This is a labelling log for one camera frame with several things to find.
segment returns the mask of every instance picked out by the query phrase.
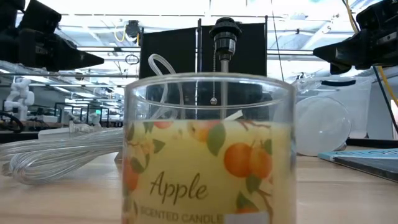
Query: candle label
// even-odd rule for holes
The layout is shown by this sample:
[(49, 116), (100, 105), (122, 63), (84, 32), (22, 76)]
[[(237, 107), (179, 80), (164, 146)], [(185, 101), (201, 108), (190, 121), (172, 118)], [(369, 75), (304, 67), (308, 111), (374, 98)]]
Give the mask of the candle label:
[(253, 121), (125, 125), (128, 224), (294, 224), (290, 126)]

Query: wooden table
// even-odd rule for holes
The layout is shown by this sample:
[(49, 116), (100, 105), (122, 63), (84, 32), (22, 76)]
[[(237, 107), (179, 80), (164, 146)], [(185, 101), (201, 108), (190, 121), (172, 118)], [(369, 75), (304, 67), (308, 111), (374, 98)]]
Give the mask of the wooden table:
[[(114, 157), (100, 157), (48, 185), (0, 177), (0, 224), (120, 223)], [(398, 184), (312, 157), (298, 158), (297, 180), (298, 224), (398, 223)]]

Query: pull chain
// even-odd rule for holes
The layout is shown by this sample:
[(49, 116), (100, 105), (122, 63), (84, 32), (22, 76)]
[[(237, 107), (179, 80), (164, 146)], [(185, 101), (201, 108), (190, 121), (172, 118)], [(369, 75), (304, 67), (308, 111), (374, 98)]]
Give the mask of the pull chain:
[[(213, 72), (216, 72), (216, 50), (214, 50), (213, 54)], [(210, 104), (216, 105), (217, 104), (217, 98), (216, 98), (216, 83), (213, 81), (213, 97), (210, 100)]]

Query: yellow cable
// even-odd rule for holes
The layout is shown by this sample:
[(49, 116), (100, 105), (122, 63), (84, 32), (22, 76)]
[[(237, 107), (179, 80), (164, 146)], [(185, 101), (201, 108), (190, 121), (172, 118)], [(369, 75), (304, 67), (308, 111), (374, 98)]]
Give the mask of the yellow cable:
[[(347, 8), (347, 12), (348, 12), (348, 18), (349, 18), (349, 22), (351, 23), (351, 27), (353, 28), (355, 33), (358, 33), (357, 28), (355, 27), (354, 21), (353, 21), (353, 17), (351, 14), (351, 10), (349, 9), (349, 3), (348, 0), (346, 0), (346, 8)], [(394, 102), (396, 103), (396, 105), (398, 106), (398, 99), (396, 98), (396, 96), (394, 95), (394, 92), (392, 91), (392, 88), (387, 80), (386, 74), (384, 74), (384, 70), (381, 66), (377, 66), (377, 69), (379, 70), (380, 76), (383, 79), (383, 82), (386, 84), (386, 88), (388, 93), (390, 94), (391, 98), (394, 100)]]
[(391, 88), (390, 84), (388, 83), (388, 80), (387, 80), (386, 74), (384, 74), (383, 68), (381, 66), (377, 66), (377, 69), (380, 72), (380, 75), (381, 75), (381, 78), (383, 79), (383, 82), (386, 84), (386, 88), (387, 88), (388, 93), (390, 94), (391, 98), (394, 100), (394, 102), (398, 106), (398, 99), (394, 95), (394, 92), (392, 91), (392, 88)]
[(118, 37), (117, 37), (117, 35), (116, 35), (116, 32), (117, 32), (117, 26), (115, 25), (114, 26), (114, 38), (118, 41), (118, 42), (123, 42), (124, 41), (124, 37), (126, 36), (126, 26), (127, 25), (124, 25), (124, 30), (123, 30), (123, 37), (122, 37), (122, 39), (120, 40)]
[(346, 8), (347, 8), (347, 12), (348, 12), (349, 23), (351, 23), (351, 27), (353, 28), (354, 32), (357, 33), (358, 30), (355, 27), (355, 24), (354, 24), (354, 21), (353, 21), (353, 17), (352, 17), (352, 13), (351, 13), (351, 10), (349, 9), (348, 0), (346, 0)]

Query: blue book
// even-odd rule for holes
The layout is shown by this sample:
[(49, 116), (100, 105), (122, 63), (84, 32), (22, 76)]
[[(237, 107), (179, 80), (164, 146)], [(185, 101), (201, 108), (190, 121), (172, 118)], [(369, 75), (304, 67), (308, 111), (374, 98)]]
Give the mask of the blue book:
[(318, 157), (398, 182), (398, 149), (323, 152)]

